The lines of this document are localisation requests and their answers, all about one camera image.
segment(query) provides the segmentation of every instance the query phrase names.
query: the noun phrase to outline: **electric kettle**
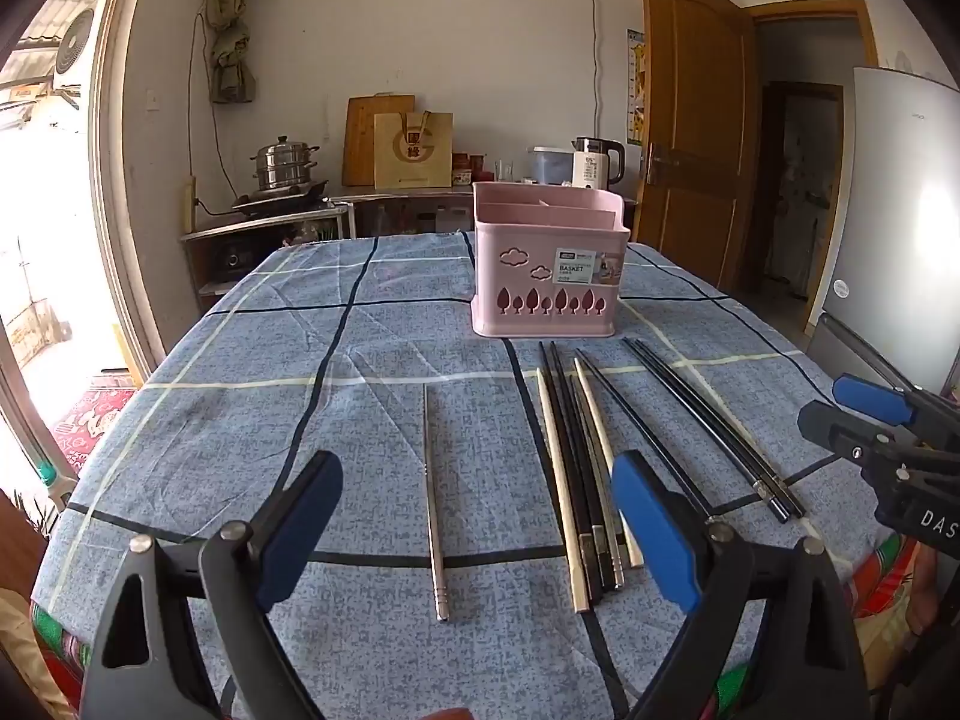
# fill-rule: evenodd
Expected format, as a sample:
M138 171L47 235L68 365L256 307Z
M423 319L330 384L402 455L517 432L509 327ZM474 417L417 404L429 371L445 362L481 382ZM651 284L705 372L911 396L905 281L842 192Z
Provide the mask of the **electric kettle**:
M623 178L623 144L602 138L577 138L573 141L573 186L607 189ZM610 152L617 153L617 172L610 175Z

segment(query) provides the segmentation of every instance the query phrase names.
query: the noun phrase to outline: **red rug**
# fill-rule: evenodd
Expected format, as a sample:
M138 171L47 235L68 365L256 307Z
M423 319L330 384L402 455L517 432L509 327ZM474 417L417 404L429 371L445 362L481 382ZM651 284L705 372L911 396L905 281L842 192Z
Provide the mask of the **red rug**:
M54 427L54 440L64 452L67 462L80 473L93 447L104 437L113 420L127 401L136 392L135 386L98 386L99 384L124 384L127 377L104 381L103 376L94 379L90 389L59 420Z

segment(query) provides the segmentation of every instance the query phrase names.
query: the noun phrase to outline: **air conditioner unit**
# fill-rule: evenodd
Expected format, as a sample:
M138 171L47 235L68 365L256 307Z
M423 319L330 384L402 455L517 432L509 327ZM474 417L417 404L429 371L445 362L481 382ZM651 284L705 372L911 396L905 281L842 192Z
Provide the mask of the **air conditioner unit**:
M54 91L86 96L93 72L94 25L97 14L93 8L80 11L70 22L61 45L56 50L54 64Z

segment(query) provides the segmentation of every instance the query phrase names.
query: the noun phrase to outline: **chopstick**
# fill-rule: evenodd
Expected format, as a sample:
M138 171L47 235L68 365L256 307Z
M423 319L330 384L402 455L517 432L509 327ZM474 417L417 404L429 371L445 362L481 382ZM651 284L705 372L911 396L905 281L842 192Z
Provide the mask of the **chopstick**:
M607 540L608 549L610 549L611 566L613 567L613 587L614 589L621 589L624 584L623 560L620 557L620 545L616 542L616 524L614 523L616 508L613 507L613 501L611 501L608 479L604 476L607 468L606 461L600 460L602 451L599 448L600 439L590 416L587 397L575 383L571 383L571 387L573 389L574 405L580 418L580 426L587 439L587 455L589 455L590 465L592 466L593 478L596 480L597 493L600 496L604 536Z
M587 498L584 495L584 482L574 456L573 438L570 435L570 424L573 416L568 404L563 402L559 387L562 381L555 381L555 372L550 368L550 361L543 343L541 359L544 362L544 379L547 394L550 397L550 407L554 415L557 434L560 439L560 459L563 461L563 471L566 475L566 486L570 494L570 503L573 508L573 519L577 526L577 542L580 546L580 556L584 565L584 574L587 575L587 593L590 603L595 604L603 598L603 580L600 577L600 562L597 559L596 544L593 540L593 526L590 521L590 512L587 508ZM560 371L560 380L563 379L563 370Z
M584 396L587 399L587 406L589 407L590 421L593 424L595 435L597 440L600 442L600 448L603 452L604 461L607 464L607 478L606 483L610 483L610 474L613 473L613 447L610 445L610 439L607 436L607 430L603 425L603 418L600 415L600 408L597 406L596 398L593 397L593 390L590 388L590 383L587 381L587 375L584 373L584 367L580 365L580 358L573 358L573 367L577 370L577 379L580 381L580 387L583 389ZM608 499L608 502L611 505L611 510L616 511L616 507L613 507L613 501ZM643 565L643 553L640 552L640 545L637 544L637 539L634 537L634 534L627 526L627 520L623 518L623 515L620 516L620 521L623 524L623 536L627 541L627 557L630 559L630 565L637 567ZM619 557L619 549L612 550L616 557ZM613 564L613 573L616 574L616 563Z
M570 571L570 594L573 597L573 610L576 613L582 613L582 611L588 611L590 608L589 596L587 595L587 576L584 574L584 565L580 559L577 526L573 519L573 504L570 501L570 490L566 485L563 456L560 454L560 436L557 433L557 423L553 416L553 407L550 404L550 394L547 391L544 371L541 368L536 369L536 388L539 390L541 407L544 409L547 444L550 448L550 460L553 461L553 477L557 484L557 497L560 500L560 526L563 528L563 545L566 547L566 563Z
M587 454L587 437L581 427L582 423L577 413L576 401L573 397L573 391L570 389L570 380L563 370L563 359L560 357L560 351L553 341L550 342L550 353L553 355L554 370L557 375L557 382L560 385L560 406L565 410L563 422L570 436L574 467L580 476L584 502L587 503L590 534L593 537L593 547L597 555L597 568L600 572L600 586L603 591L613 590L615 584L613 560L607 541L607 529L604 525L603 506L600 503L597 480L593 474L593 465L590 462L589 454ZM598 595L596 600L600 600L600 597L602 597L602 593Z
M437 496L433 487L433 453L430 451L430 413L427 389L424 384L424 477L426 480L426 526L430 541L430 573L433 577L433 599L437 608L437 620L446 622L450 617L446 579L443 576L443 550L440 547L440 519L437 517Z
M651 374L654 375L675 399L680 401L688 413L707 431L714 443L727 455L733 466L750 483L755 492L760 495L779 522L784 523L792 517L805 516L805 510L800 501L795 498L789 488L779 480L776 471L767 463L754 447L745 442L743 437L733 428L713 405L707 403L704 397L693 389L683 377L661 360L649 346L638 338L624 338L627 348L634 353L640 362L643 362Z
M710 502L707 501L704 493L700 492L700 489L690 478L690 475L683 469L683 466L678 463L676 458L670 453L670 450L664 446L664 443L656 437L656 434L650 429L650 426L643 421L643 418L637 413L634 407L631 406L627 399L611 384L610 380L600 372L600 368L593 364L582 349L577 349L577 354L579 354L584 361L584 365L589 368L590 373L592 373L600 384L613 396L613 400L616 400L617 405L623 410L623 413L630 418L630 422L634 423L635 427L640 431L640 435L653 447L656 456L659 457L661 462L666 466L666 469L670 472L670 475L676 480L677 484L680 485L680 489L683 490L683 494L688 498L693 508L696 509L699 517L702 517L704 522L706 522L707 519L712 516L713 507L710 505Z

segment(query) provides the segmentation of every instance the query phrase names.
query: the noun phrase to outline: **white refrigerator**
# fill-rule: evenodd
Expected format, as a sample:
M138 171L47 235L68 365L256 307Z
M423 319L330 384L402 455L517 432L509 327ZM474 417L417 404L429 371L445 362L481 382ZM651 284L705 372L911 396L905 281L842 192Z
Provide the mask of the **white refrigerator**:
M960 351L960 93L899 71L853 75L850 204L808 355L833 378L901 384L853 351L865 341L942 392Z

